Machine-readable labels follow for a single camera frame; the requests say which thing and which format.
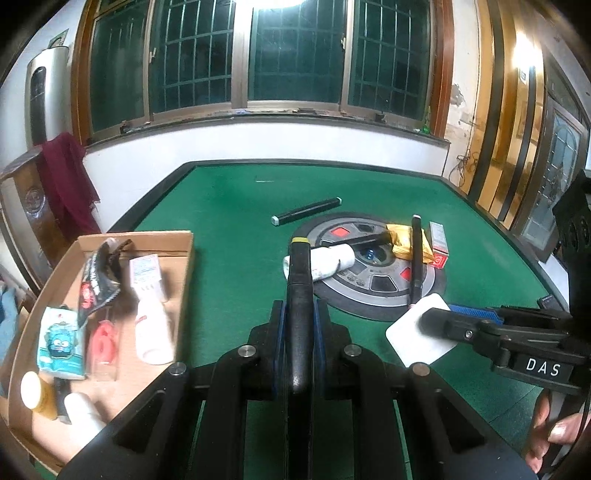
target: red tape dispenser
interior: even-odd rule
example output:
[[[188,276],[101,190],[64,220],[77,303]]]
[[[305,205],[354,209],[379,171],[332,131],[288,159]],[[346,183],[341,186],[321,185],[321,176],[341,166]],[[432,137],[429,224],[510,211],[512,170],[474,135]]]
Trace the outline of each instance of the red tape dispenser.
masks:
[[[110,320],[101,320],[90,337],[88,347],[91,380],[117,380],[119,331]]]

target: black snack bag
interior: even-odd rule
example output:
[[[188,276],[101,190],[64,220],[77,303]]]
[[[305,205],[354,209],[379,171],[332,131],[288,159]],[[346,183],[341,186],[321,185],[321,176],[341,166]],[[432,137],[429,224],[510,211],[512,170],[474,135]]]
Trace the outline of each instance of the black snack bag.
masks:
[[[79,328],[86,325],[91,313],[107,306],[121,292],[119,256],[131,240],[126,240],[110,252],[111,245],[115,242],[114,239],[109,239],[86,260],[78,299]]]

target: white paper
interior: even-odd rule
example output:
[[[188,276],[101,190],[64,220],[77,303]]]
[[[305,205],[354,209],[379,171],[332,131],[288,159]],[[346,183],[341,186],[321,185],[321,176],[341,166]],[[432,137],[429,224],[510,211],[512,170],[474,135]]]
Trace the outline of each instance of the white paper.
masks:
[[[406,367],[416,362],[432,364],[457,345],[452,340],[444,340],[421,333],[418,321],[432,308],[449,310],[447,304],[437,293],[423,297],[417,304],[400,317],[386,330],[386,338],[396,350]]]

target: door frame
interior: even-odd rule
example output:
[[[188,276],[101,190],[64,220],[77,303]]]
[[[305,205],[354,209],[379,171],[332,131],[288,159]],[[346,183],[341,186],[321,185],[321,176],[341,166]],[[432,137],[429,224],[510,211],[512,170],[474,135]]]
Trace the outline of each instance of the door frame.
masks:
[[[535,200],[538,196],[541,186],[541,181],[544,178],[544,174],[547,169],[548,158],[552,149],[552,140],[554,138],[552,131],[554,128],[554,116],[556,112],[559,113],[560,116],[571,125],[571,127],[581,133],[581,138],[579,141],[579,153],[574,165],[573,178],[579,170],[585,167],[587,160],[587,150],[589,148],[589,129],[587,126],[579,122],[570,112],[568,112],[564,107],[562,107],[562,105],[556,102],[550,95],[547,95],[544,128],[536,155],[536,161],[531,174],[529,185],[525,191],[523,201],[521,202],[521,207],[517,213],[513,227],[511,228],[511,230],[514,231],[519,237],[521,242],[526,244],[527,247],[531,248],[535,253],[535,256],[542,262],[546,262],[548,260],[556,245],[558,244],[558,229],[556,228],[556,224],[550,232],[550,239],[548,240],[544,249],[539,249],[533,246],[522,237],[522,233],[535,205]]]

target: human hand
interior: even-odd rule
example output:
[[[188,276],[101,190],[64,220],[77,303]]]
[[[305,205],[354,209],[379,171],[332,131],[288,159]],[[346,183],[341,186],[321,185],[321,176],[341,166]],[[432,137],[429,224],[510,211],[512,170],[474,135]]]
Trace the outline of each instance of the human hand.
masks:
[[[583,420],[582,413],[576,413],[555,423],[548,422],[550,415],[550,392],[542,390],[535,402],[534,415],[531,419],[530,431],[521,456],[530,468],[538,473],[542,468],[544,455],[548,453],[551,443],[572,445],[577,439],[579,427]]]

